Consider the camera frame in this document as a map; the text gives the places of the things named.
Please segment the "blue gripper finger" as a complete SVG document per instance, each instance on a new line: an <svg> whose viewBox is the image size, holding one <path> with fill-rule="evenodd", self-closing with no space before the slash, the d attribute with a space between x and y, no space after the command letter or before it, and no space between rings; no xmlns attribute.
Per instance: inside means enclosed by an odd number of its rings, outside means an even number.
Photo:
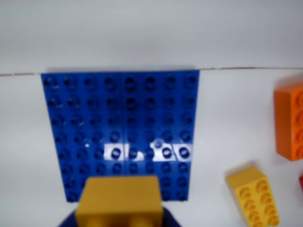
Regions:
<svg viewBox="0 0 303 227"><path fill-rule="evenodd" d="M174 218L174 216L171 214L171 212L163 207L163 227L181 227L179 222ZM77 221L76 221L76 210L71 212L59 225L58 227L78 227Z"/></svg>

